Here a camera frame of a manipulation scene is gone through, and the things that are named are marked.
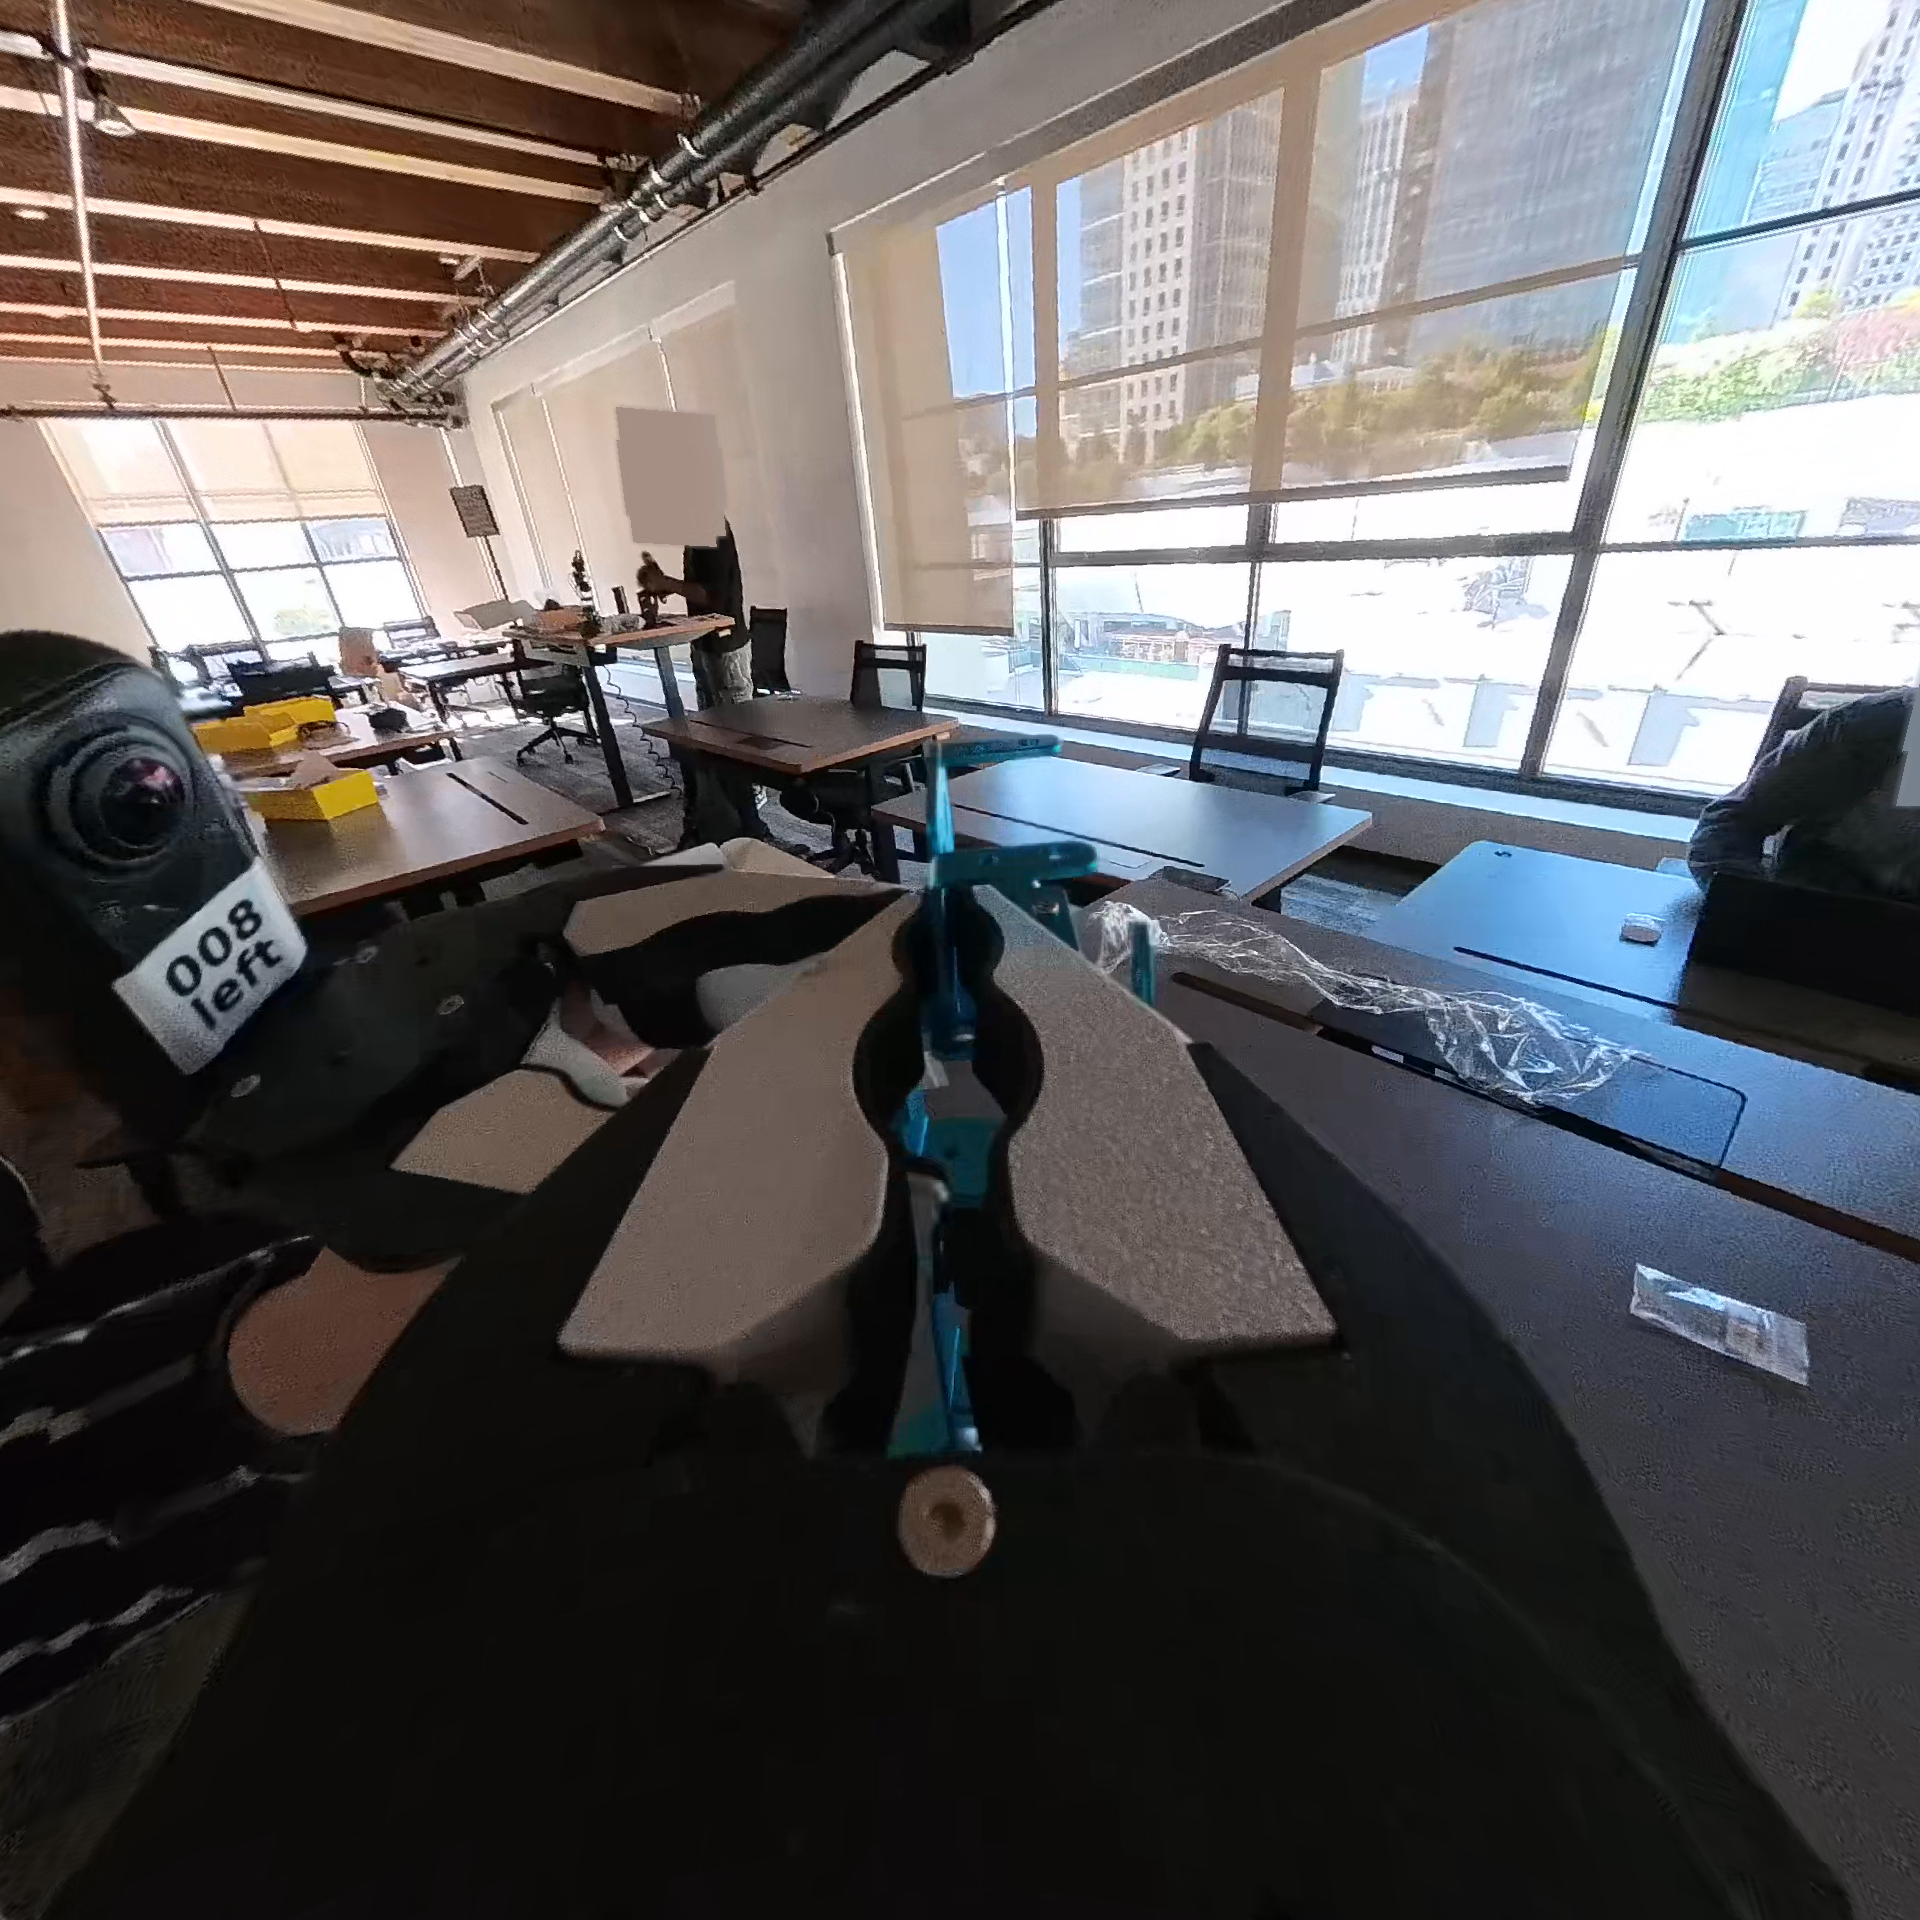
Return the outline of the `person's left hand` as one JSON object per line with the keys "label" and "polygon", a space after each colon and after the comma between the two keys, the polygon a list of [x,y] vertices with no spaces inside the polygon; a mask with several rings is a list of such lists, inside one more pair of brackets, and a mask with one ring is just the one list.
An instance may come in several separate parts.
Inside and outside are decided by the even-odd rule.
{"label": "person's left hand", "polygon": [[224,1353],[238,1406],[277,1435],[334,1433],[453,1266],[377,1273],[322,1250],[231,1321]]}

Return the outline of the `crumpled clear plastic wrap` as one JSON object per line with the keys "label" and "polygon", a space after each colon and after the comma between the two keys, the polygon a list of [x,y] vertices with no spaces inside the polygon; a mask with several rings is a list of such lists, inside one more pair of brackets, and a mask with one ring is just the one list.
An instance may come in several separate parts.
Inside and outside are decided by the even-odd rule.
{"label": "crumpled clear plastic wrap", "polygon": [[[1134,903],[1115,896],[1079,912],[1079,949],[1125,987],[1125,926]],[[1563,1019],[1536,1001],[1504,992],[1456,992],[1353,971],[1321,960],[1287,933],[1257,926],[1246,905],[1191,905],[1147,917],[1161,923],[1161,962],[1209,962],[1232,976],[1278,990],[1301,990],[1312,1003],[1355,1015],[1374,1031],[1408,1022],[1445,1074],[1477,1093],[1515,1097],[1527,1106],[1595,1095],[1650,1056]]]}

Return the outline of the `wooden standing desk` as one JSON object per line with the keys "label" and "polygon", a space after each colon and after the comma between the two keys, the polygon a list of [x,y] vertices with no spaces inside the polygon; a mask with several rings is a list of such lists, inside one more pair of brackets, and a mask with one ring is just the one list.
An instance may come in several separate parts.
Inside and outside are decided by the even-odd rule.
{"label": "wooden standing desk", "polygon": [[656,706],[663,718],[686,720],[695,713],[690,677],[697,663],[695,642],[711,635],[727,638],[731,624],[722,615],[658,615],[647,622],[638,613],[603,619],[587,615],[585,608],[519,608],[519,617],[503,633],[521,677],[546,670],[576,681],[583,720],[574,734],[597,750],[610,807],[624,811],[661,798],[665,789],[635,784],[631,777],[608,706],[606,667],[633,656],[649,663],[656,672]]}

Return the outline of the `black office chair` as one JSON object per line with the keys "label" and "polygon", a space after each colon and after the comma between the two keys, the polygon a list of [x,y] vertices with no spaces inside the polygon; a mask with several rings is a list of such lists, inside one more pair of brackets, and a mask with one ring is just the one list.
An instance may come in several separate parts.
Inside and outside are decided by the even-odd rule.
{"label": "black office chair", "polygon": [[587,741],[594,747],[601,731],[592,720],[592,697],[585,674],[571,663],[519,661],[512,672],[512,704],[523,722],[539,722],[528,741],[514,752],[514,763],[528,759],[549,741],[560,745],[565,763],[571,763],[571,741]]}

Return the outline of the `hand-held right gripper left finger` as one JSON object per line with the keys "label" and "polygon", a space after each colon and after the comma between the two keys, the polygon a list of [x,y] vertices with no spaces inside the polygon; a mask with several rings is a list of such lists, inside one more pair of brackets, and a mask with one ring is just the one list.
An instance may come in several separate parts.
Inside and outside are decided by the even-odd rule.
{"label": "hand-held right gripper left finger", "polygon": [[562,1355],[818,1401],[837,1449],[889,1440],[917,1319],[896,1141],[923,1067],[917,914],[907,896],[809,965],[702,981],[725,1029],[679,1047]]}

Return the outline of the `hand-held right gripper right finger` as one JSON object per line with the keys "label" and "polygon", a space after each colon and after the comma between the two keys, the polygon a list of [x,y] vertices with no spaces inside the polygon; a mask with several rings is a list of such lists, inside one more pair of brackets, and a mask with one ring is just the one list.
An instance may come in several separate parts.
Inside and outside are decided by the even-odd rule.
{"label": "hand-held right gripper right finger", "polygon": [[992,887],[976,1077],[999,1106],[976,1232],[983,1440],[1067,1442],[1141,1376],[1337,1349],[1193,1045]]}

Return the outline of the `yellow cardboard box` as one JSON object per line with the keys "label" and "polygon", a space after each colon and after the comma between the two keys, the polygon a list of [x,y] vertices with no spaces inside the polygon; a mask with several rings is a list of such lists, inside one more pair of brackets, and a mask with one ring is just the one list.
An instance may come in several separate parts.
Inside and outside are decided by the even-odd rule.
{"label": "yellow cardboard box", "polygon": [[274,757],[297,752],[306,734],[331,729],[336,722],[338,709],[329,697],[299,695],[192,722],[190,731],[208,757]]}
{"label": "yellow cardboard box", "polygon": [[320,775],[279,775],[240,784],[238,791],[267,825],[336,825],[382,807],[382,789],[368,768],[331,763]]}

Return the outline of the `dark office desk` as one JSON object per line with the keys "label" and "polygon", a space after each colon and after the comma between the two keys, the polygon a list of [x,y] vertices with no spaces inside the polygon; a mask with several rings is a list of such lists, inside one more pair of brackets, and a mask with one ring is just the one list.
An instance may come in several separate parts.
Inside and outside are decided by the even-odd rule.
{"label": "dark office desk", "polygon": [[[1374,939],[1506,985],[1915,1090],[1915,1015],[1689,962],[1701,898],[1682,873],[1479,841],[1387,907]],[[1621,944],[1627,914],[1659,919],[1662,939]]]}
{"label": "dark office desk", "polygon": [[1125,887],[1163,871],[1218,880],[1257,901],[1360,841],[1365,809],[1273,798],[1070,757],[1010,759],[949,779],[960,848],[1079,841],[1093,878]]}

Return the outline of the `group of clear parts bags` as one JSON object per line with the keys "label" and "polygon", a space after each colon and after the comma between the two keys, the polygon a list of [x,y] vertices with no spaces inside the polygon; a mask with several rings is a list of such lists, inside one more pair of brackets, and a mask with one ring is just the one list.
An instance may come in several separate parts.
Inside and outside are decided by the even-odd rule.
{"label": "group of clear parts bags", "polygon": [[1705,1353],[1790,1385],[1810,1383],[1808,1328],[1801,1319],[1637,1264],[1632,1319]]}

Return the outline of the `dark grey desk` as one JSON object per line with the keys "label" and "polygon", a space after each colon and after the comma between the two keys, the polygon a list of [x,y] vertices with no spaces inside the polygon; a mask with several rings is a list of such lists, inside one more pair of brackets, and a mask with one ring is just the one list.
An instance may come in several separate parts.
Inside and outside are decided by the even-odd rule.
{"label": "dark grey desk", "polygon": [[[1189,1029],[1472,1285],[1719,1723],[1856,1915],[1915,1915],[1915,1264],[1230,1006]],[[1637,1264],[1803,1321],[1810,1383],[1632,1319]]]}

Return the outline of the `dark desk with black slot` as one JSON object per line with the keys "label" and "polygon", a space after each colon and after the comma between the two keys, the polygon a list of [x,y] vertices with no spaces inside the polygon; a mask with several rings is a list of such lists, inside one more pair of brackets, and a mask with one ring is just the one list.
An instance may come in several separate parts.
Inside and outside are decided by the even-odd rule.
{"label": "dark desk with black slot", "polygon": [[1547,994],[1525,983],[1509,985],[1358,933],[1205,896],[1175,880],[1143,880],[1113,896],[1152,914],[1191,905],[1246,905],[1257,926],[1287,933],[1307,953],[1344,969],[1435,990],[1504,992],[1536,1001],[1650,1056],[1650,1065],[1630,1067],[1595,1095],[1527,1106],[1515,1097],[1477,1093],[1454,1081],[1426,1058],[1426,1042],[1408,1022],[1390,1022],[1374,1031],[1358,1015],[1312,1003],[1307,992],[1255,981],[1241,985],[1209,962],[1159,962],[1166,1008],[1173,1006],[1173,990],[1182,987],[1200,1001],[1301,1029],[1333,1047],[1456,1088],[1481,1104],[1591,1138],[1639,1161],[1669,1166],[1893,1255],[1915,1257],[1918,1134],[1911,1093],[1685,1026],[1614,1013],[1586,999]]}

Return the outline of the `blue toy robot arm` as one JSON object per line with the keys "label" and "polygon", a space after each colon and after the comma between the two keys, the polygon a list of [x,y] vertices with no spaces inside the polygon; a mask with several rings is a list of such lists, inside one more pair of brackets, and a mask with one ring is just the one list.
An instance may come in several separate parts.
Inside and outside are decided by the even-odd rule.
{"label": "blue toy robot arm", "polygon": [[[946,747],[928,743],[926,839],[928,882],[921,894],[912,958],[919,985],[923,1067],[976,1065],[978,1003],[969,987],[965,914],[983,885],[1026,912],[1040,928],[1074,944],[1077,926],[1065,885],[1093,871],[1081,843],[1047,839],[1033,848],[965,853],[953,821],[953,782],[1008,761],[1054,759],[1056,736],[999,736]],[[933,1458],[978,1451],[971,1390],[974,1294],[969,1257],[987,1241],[992,1163],[1006,1113],[994,1099],[983,1118],[939,1115],[928,1093],[914,1090],[896,1115],[896,1141],[907,1159],[907,1214],[917,1262],[917,1319],[889,1458]]]}

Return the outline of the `wood edged office desk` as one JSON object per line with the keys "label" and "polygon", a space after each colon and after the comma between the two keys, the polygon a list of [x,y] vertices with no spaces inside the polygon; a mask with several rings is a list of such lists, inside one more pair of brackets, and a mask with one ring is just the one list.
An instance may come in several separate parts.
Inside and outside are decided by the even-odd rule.
{"label": "wood edged office desk", "polygon": [[928,741],[958,731],[958,722],[944,713],[798,695],[670,713],[642,731],[681,759],[720,761],[791,784],[866,761],[910,759]]}

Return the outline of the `black laptop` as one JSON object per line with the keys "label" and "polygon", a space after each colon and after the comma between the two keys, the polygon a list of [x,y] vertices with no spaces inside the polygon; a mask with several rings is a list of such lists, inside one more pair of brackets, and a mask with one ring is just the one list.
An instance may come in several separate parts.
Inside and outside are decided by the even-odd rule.
{"label": "black laptop", "polygon": [[1915,985],[1918,907],[1755,873],[1717,873],[1689,962],[1865,999]]}

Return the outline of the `large grid window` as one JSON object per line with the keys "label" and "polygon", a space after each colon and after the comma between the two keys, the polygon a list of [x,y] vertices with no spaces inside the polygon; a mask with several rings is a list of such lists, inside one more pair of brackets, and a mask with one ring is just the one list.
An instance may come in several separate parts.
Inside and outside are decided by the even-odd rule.
{"label": "large grid window", "polygon": [[[1707,795],[1787,679],[1911,681],[1915,5],[1687,23],[1570,478],[1024,519],[1017,638],[921,635],[928,686],[1189,729],[1221,645],[1342,651],[1335,752]],[[834,265],[853,233],[1029,185],[1104,128],[955,169],[839,231]],[[1061,229],[1031,194],[1042,265]]]}

